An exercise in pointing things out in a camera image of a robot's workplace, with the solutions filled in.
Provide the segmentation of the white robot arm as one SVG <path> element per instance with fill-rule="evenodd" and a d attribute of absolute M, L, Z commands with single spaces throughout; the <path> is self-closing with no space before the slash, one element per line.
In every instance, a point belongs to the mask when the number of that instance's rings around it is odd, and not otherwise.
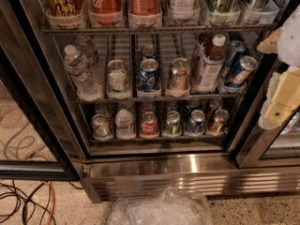
<path fill-rule="evenodd" d="M 300 106 L 300 5 L 257 50 L 276 53 L 289 66 L 282 74 L 274 72 L 268 84 L 258 124 L 270 130 L 279 128 Z"/>

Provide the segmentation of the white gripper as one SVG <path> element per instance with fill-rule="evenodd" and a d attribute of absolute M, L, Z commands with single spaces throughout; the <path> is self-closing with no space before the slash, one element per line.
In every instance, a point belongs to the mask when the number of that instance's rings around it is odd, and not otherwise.
<path fill-rule="evenodd" d="M 268 38 L 260 42 L 257 51 L 277 53 L 281 27 L 273 31 Z M 263 103 L 258 125 L 271 130 L 279 128 L 300 106 L 300 67 L 289 67 L 282 74 L 274 72 L 270 78 L 266 101 Z"/>

